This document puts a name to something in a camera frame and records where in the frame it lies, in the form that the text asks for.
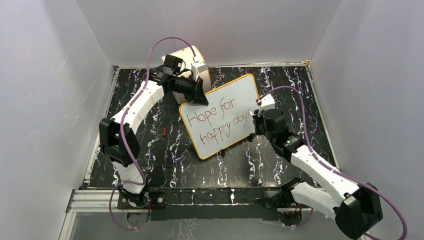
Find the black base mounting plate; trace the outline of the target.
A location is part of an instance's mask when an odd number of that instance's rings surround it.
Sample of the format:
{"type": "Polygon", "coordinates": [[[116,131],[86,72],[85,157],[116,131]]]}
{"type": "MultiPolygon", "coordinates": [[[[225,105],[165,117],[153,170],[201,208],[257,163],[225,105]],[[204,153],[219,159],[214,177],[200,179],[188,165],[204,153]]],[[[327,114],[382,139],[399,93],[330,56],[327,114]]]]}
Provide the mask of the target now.
{"type": "Polygon", "coordinates": [[[139,196],[120,190],[117,208],[149,213],[152,221],[180,219],[260,219],[298,225],[311,208],[286,203],[279,187],[150,188],[139,196]]]}

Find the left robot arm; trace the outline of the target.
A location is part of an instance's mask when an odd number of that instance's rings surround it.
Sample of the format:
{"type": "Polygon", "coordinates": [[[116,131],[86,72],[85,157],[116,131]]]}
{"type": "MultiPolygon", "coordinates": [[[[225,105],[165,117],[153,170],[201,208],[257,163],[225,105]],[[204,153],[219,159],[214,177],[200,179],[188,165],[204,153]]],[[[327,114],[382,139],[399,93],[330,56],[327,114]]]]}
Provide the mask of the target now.
{"type": "Polygon", "coordinates": [[[207,72],[201,55],[195,55],[187,65],[183,58],[168,54],[162,65],[147,70],[145,82],[122,110],[100,121],[100,151],[116,168],[120,178],[116,188],[131,206],[144,208],[150,202],[146,176],[137,161],[140,144],[136,132],[140,124],[168,92],[182,94],[190,104],[207,106],[204,78],[200,76],[207,72]]]}

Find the aluminium frame rail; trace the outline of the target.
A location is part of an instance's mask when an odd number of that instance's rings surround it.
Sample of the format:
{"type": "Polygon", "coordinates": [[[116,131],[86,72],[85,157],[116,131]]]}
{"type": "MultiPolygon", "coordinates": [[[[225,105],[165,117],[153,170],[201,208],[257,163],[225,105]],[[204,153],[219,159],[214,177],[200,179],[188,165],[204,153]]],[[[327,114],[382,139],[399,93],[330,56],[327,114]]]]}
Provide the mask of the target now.
{"type": "Polygon", "coordinates": [[[146,209],[164,210],[172,206],[250,206],[288,208],[288,202],[279,187],[242,188],[151,188],[142,195],[137,206],[123,190],[86,189],[71,194],[67,211],[113,211],[146,209]]]}

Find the yellow framed whiteboard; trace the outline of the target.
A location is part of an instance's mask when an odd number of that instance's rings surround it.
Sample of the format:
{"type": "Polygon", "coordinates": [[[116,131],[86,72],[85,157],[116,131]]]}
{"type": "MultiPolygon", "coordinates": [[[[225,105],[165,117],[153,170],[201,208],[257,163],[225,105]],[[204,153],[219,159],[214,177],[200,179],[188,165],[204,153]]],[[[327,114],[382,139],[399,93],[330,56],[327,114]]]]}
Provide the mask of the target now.
{"type": "Polygon", "coordinates": [[[255,132],[249,111],[259,107],[256,80],[248,73],[206,93],[209,105],[184,103],[179,114],[201,160],[255,132]]]}

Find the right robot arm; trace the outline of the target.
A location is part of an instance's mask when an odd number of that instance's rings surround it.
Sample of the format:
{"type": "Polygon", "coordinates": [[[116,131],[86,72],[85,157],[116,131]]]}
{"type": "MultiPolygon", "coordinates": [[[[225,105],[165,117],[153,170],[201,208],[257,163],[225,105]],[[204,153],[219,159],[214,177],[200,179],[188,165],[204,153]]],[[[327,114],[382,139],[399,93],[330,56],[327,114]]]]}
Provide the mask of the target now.
{"type": "Polygon", "coordinates": [[[360,186],[341,176],[340,171],[309,149],[304,138],[288,130],[282,111],[255,110],[252,118],[256,134],[265,136],[278,156],[305,171],[321,186],[318,189],[295,177],[282,185],[279,193],[266,197],[264,204],[309,206],[332,219],[353,240],[383,219],[375,186],[360,186]]]}

